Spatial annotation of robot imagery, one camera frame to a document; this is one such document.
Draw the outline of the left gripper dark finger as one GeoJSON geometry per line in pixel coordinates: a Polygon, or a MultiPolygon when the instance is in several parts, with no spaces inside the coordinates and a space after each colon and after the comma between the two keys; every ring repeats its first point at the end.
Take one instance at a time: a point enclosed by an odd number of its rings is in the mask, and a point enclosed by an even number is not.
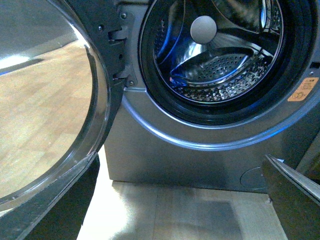
{"type": "Polygon", "coordinates": [[[302,174],[270,154],[262,172],[267,193],[289,240],[320,238],[320,172],[302,174]]]}

